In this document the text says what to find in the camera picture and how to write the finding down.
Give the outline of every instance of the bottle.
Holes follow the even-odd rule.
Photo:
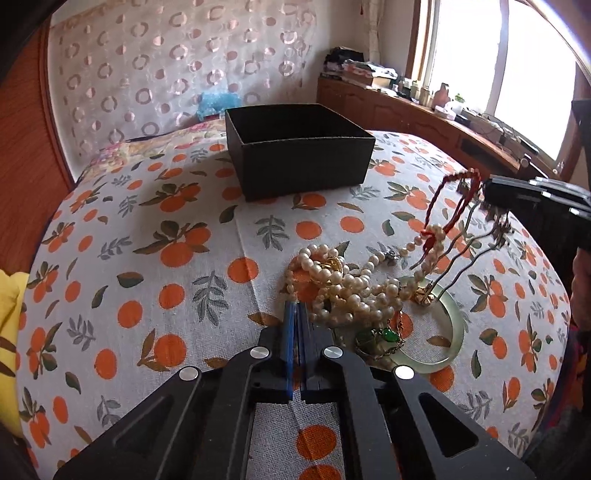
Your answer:
[[[446,103],[450,101],[449,98],[449,85],[447,83],[442,83],[441,88],[435,92],[435,96],[433,97],[433,103],[431,104],[431,108],[435,108],[436,106],[440,106],[441,108],[446,106]]]

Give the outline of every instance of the window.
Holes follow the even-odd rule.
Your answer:
[[[510,125],[551,159],[564,139],[576,61],[566,42],[519,0],[436,0],[426,82]]]

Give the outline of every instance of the pearl necklace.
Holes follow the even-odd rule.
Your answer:
[[[386,328],[392,317],[402,311],[402,303],[415,296],[418,282],[435,269],[443,252],[446,234],[440,225],[430,225],[414,238],[414,242],[398,249],[400,256],[407,257],[409,252],[428,238],[427,233],[434,234],[433,249],[425,256],[421,267],[414,271],[413,277],[402,286],[397,278],[371,284],[371,275],[376,267],[386,259],[395,259],[392,251],[376,252],[368,258],[358,274],[352,274],[336,248],[326,244],[310,244],[302,248],[288,266],[285,280],[289,299],[297,301],[293,272],[301,268],[319,285],[309,316],[312,322],[320,321],[332,328],[357,322],[367,327]]]

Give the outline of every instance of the wall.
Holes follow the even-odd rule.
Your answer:
[[[70,0],[58,10],[54,23],[66,19],[51,29],[48,70],[74,177],[100,148],[194,123],[204,92],[236,92],[245,105],[313,102],[329,48],[360,46],[357,0],[286,2],[293,14],[282,0],[218,5]]]
[[[414,0],[385,0],[379,25],[382,64],[404,75],[413,26]]]

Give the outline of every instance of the metal screw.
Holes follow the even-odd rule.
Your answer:
[[[408,365],[400,365],[394,369],[396,376],[402,380],[410,380],[414,377],[414,370]]]
[[[189,382],[191,380],[195,380],[199,376],[199,370],[197,370],[195,367],[185,367],[178,373],[178,375],[181,380]]]
[[[343,356],[343,351],[337,346],[329,346],[324,349],[324,356],[327,358],[340,358]]]
[[[266,358],[269,356],[269,350],[263,346],[256,346],[251,350],[251,357]]]

